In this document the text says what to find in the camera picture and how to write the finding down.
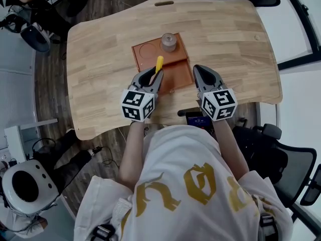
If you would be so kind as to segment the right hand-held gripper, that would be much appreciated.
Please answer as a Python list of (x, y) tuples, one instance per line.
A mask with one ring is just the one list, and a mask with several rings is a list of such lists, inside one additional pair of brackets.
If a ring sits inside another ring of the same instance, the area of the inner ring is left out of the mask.
[(209, 88), (209, 84), (223, 84), (223, 79), (213, 69), (196, 64), (193, 67), (196, 88), (199, 90), (200, 108), (213, 122), (231, 118), (238, 106), (231, 88)]

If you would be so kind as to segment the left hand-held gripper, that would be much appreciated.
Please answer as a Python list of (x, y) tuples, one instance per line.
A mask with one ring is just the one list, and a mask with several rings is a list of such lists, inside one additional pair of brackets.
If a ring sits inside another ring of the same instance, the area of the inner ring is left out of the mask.
[(151, 82), (152, 77), (153, 68), (140, 71), (134, 76), (128, 89), (123, 91), (120, 105), (126, 119), (144, 122), (155, 110), (164, 71), (160, 69)]

